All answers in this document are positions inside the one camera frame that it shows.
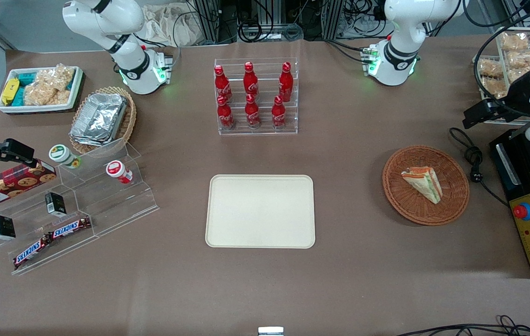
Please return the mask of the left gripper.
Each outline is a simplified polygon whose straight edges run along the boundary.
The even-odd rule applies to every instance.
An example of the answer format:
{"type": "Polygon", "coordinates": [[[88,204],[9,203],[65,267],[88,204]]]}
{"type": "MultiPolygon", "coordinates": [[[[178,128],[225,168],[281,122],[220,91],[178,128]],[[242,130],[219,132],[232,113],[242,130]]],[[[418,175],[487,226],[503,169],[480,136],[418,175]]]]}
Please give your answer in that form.
{"type": "MultiPolygon", "coordinates": [[[[506,96],[500,98],[498,101],[503,104],[500,108],[503,119],[515,120],[520,117],[530,118],[530,71],[514,81],[510,85],[506,96]]],[[[488,100],[481,100],[465,110],[462,124],[467,130],[476,124],[496,119],[499,119],[499,115],[495,114],[495,109],[492,105],[488,100]]]]}

